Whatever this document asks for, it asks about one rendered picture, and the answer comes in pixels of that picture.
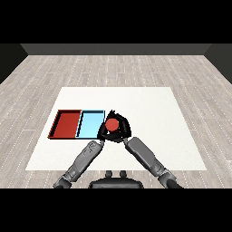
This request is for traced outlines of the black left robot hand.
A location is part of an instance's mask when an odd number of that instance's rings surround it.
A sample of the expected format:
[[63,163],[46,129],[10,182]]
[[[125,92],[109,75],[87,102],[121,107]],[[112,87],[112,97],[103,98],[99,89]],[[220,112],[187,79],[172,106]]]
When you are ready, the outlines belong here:
[[98,130],[98,134],[97,134],[98,140],[106,141],[106,140],[113,140],[114,139],[114,135],[108,133],[108,129],[105,126],[107,120],[113,118],[114,116],[115,116],[115,111],[110,111],[106,117],[106,120],[101,124],[101,126]]

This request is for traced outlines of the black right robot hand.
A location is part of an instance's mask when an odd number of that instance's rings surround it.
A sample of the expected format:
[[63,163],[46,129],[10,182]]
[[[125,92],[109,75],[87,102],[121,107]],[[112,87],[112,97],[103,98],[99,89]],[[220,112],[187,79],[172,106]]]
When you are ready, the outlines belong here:
[[131,136],[131,126],[128,120],[118,113],[116,113],[113,118],[119,122],[120,131],[116,133],[111,133],[114,135],[114,139],[111,141],[120,143]]

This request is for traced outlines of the red can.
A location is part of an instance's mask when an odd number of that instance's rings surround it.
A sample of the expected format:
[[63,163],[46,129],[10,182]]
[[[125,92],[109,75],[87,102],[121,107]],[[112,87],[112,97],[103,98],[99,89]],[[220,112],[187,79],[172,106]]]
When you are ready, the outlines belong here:
[[120,131],[119,122],[114,118],[108,119],[105,122],[105,127],[109,133],[116,133]]

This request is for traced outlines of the light blue shallow open box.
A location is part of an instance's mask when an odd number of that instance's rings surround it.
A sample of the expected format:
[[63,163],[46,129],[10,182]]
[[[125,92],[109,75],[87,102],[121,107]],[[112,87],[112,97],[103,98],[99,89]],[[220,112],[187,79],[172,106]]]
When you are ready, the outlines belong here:
[[104,110],[83,110],[78,122],[75,138],[77,140],[96,139],[104,118]]

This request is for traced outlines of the red shallow open box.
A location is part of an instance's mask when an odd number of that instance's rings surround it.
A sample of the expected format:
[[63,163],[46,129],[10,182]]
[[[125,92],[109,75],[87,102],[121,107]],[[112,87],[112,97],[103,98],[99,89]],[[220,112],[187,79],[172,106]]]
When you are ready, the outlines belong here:
[[74,140],[81,110],[59,110],[49,131],[50,140]]

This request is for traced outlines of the dark grey robot body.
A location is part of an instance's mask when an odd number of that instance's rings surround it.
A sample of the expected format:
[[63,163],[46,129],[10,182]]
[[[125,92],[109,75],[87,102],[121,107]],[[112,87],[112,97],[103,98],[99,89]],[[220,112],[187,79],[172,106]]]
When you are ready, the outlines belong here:
[[143,189],[140,181],[129,179],[125,170],[120,171],[120,176],[114,178],[112,171],[107,170],[103,179],[92,181],[89,189]]

